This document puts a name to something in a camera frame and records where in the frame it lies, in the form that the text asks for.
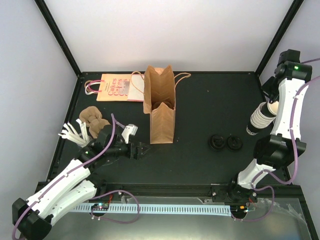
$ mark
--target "white wall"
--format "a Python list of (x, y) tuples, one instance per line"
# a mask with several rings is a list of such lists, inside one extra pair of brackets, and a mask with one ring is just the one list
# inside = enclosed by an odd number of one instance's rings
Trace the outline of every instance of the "white wall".
[(0, 4), (0, 238), (12, 203), (46, 179), (76, 76), (33, 0)]
[(292, 0), (46, 0), (83, 71), (255, 71)]
[[(301, 51), (300, 60), (320, 58), (320, 1), (304, 1), (275, 53), (260, 76), (264, 83), (277, 66), (281, 52), (287, 49)], [(320, 61), (313, 66), (312, 77), (320, 75)], [(301, 185), (318, 235), (320, 235), (320, 81), (306, 92), (301, 115), (301, 140), (307, 143), (306, 152), (299, 157), (298, 175), (295, 184)]]

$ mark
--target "stack of paper cups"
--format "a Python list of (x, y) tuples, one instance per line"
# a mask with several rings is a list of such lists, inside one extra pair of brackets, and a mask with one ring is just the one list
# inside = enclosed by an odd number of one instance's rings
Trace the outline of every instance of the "stack of paper cups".
[(251, 115), (250, 121), (246, 126), (246, 132), (256, 135), (276, 118), (279, 102), (262, 102)]

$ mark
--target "paper bag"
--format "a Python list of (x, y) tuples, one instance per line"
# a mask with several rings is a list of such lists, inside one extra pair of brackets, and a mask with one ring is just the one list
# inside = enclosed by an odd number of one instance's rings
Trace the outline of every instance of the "paper bag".
[(175, 75), (166, 69), (148, 66), (144, 74), (143, 112), (150, 114), (150, 143), (172, 144), (175, 134)]

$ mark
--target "black round lid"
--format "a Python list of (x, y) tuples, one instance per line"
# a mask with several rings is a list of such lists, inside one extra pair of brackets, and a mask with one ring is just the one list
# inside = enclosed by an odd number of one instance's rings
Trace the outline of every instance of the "black round lid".
[(226, 139), (226, 147), (231, 151), (239, 151), (242, 148), (242, 145), (242, 140), (238, 136), (231, 135)]
[(214, 150), (221, 150), (225, 147), (226, 145), (226, 140), (223, 136), (219, 134), (212, 135), (209, 139), (209, 145), (214, 149)]

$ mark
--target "brown paper bag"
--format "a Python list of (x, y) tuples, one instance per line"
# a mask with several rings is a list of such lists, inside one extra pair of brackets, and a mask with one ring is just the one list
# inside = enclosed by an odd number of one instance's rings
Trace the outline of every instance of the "brown paper bag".
[(166, 69), (148, 66), (144, 74), (143, 112), (150, 114), (150, 143), (171, 144), (175, 134), (175, 75)]

